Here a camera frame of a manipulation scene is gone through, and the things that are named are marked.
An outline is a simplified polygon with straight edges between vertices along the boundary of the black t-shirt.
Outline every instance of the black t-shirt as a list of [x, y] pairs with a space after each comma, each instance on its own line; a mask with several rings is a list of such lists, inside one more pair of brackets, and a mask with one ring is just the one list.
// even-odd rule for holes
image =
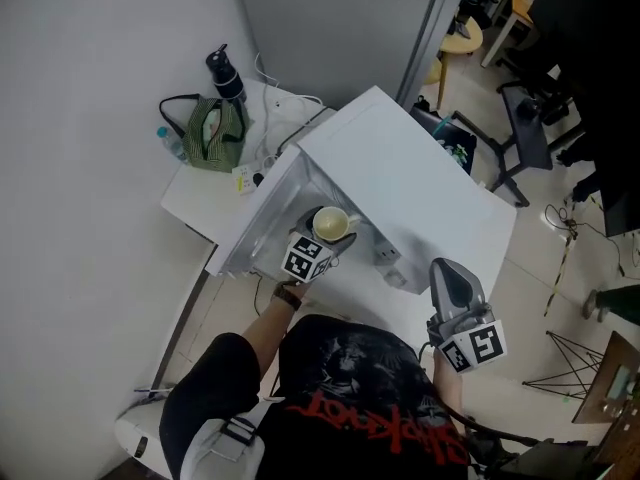
[[[162, 447], [173, 477], [208, 419], [258, 401], [258, 361], [218, 336], [165, 403]], [[312, 315], [280, 345], [280, 388], [258, 428], [258, 478], [467, 478], [469, 457], [414, 351], [393, 334]]]

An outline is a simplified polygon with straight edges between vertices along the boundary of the cup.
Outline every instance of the cup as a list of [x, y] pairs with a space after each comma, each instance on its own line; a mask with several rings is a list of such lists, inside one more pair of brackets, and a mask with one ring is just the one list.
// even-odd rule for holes
[[345, 237], [360, 222], [362, 217], [349, 217], [335, 206], [325, 206], [313, 217], [313, 233], [325, 242], [336, 242]]

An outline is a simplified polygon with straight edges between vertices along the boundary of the gray wall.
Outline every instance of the gray wall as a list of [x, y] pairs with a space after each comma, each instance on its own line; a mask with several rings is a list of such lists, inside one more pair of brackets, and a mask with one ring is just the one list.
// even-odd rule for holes
[[97, 478], [206, 249], [160, 208], [157, 103], [254, 50], [236, 0], [0, 0], [0, 37], [0, 468]]

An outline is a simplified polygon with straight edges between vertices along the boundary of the water bottle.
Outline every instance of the water bottle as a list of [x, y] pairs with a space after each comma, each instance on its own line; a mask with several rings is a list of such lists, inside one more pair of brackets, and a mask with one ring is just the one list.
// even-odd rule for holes
[[182, 141], [173, 130], [169, 130], [166, 126], [161, 126], [156, 132], [158, 137], [162, 139], [164, 147], [183, 164], [187, 163], [187, 155], [182, 147]]

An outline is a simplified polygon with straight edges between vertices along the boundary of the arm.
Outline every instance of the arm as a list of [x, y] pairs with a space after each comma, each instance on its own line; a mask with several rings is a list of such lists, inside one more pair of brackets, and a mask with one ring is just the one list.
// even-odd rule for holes
[[[458, 414], [462, 414], [462, 376], [449, 364], [440, 350], [433, 354], [433, 385], [442, 401]], [[464, 435], [464, 425], [457, 420], [453, 424]]]
[[[309, 289], [309, 285], [285, 286], [285, 289], [302, 299]], [[260, 365], [261, 380], [276, 356], [293, 314], [293, 308], [289, 304], [274, 297], [267, 309], [242, 334], [242, 337], [249, 342], [256, 353]]]

